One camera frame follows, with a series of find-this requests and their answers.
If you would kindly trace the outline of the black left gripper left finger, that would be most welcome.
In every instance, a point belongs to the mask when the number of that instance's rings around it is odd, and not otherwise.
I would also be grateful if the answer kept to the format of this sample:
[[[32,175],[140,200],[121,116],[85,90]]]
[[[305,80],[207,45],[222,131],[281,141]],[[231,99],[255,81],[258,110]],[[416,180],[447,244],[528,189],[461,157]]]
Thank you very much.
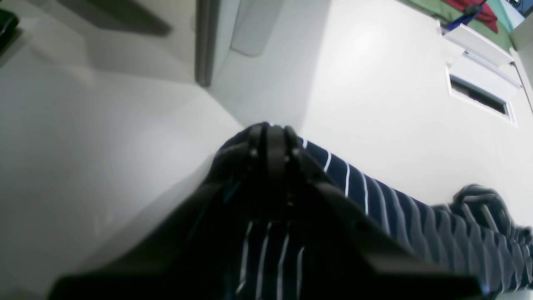
[[[225,295],[225,272],[242,226],[235,192],[272,125],[252,125],[215,155],[201,184],[131,249],[101,268],[59,279],[51,300],[200,300]]]

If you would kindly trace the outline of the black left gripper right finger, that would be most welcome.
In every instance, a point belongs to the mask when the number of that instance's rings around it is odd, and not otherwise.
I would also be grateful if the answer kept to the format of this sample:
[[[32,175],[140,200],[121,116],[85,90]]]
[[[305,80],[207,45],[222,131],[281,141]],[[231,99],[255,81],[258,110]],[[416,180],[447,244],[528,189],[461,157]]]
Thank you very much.
[[[481,300],[486,288],[416,255],[349,200],[299,145],[275,127],[275,213],[284,226],[276,297],[287,300]]]

